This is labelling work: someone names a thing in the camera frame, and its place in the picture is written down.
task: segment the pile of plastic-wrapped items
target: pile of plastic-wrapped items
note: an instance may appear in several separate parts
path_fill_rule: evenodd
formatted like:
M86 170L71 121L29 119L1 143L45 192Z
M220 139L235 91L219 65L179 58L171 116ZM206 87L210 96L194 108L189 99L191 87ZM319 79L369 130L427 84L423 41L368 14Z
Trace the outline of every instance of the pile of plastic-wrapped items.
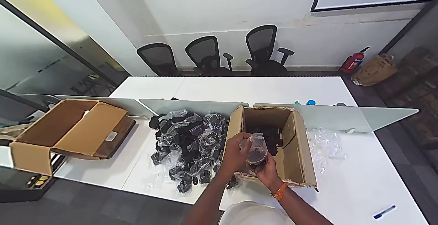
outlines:
M172 181L178 181L177 190L186 193L192 184L210 183L212 173L218 171L227 138L229 118L218 113L204 117L188 113L186 109L167 115L153 116L149 127L156 132L156 152L151 156L159 165L171 152L181 152L174 167L169 170ZM237 184L235 177L227 188Z

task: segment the open cardboard box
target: open cardboard box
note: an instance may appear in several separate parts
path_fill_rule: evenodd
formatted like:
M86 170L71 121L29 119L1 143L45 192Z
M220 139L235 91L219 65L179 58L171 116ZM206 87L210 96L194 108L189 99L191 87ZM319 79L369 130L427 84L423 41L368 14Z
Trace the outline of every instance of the open cardboard box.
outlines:
M289 107L240 106L231 115L227 140L245 132L247 126L282 128L283 146L278 148L278 153L274 156L279 177L289 186L317 187L304 120L298 112ZM260 182L250 172L235 174L246 180Z
M14 168L52 176L51 152L108 159L135 125L126 113L99 100L63 100L10 144Z

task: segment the wall baseboard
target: wall baseboard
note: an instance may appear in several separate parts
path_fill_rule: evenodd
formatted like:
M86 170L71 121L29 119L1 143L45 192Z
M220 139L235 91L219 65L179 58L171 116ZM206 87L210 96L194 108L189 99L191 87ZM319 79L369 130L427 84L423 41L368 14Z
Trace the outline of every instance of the wall baseboard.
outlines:
M232 66L233 71L251 71L251 66ZM194 67L178 66L180 71L193 71ZM288 71L337 71L339 66L286 66Z

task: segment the hand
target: hand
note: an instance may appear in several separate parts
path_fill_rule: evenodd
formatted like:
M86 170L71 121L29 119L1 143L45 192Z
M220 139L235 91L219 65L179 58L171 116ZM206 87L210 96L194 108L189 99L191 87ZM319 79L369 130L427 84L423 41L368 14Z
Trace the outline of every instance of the hand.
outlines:
M266 154L266 164L257 166L253 172L273 194L283 185L283 181L277 173L275 160L269 152Z
M250 136L250 133L238 133L227 140L227 147L225 148L219 169L219 172L228 178L227 181L229 181L234 172L245 165L249 149L252 145L252 142L248 140Z

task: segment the red fire extinguisher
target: red fire extinguisher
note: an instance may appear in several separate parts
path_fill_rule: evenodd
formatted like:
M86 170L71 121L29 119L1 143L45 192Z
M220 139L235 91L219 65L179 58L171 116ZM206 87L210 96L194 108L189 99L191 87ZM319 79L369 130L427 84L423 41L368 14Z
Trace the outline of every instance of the red fire extinguisher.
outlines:
M339 68L338 71L342 71L344 73L351 73L355 68L357 68L362 60L365 57L364 52L367 51L369 46L360 52L354 53L352 56L349 56L347 60L344 61L344 64Z

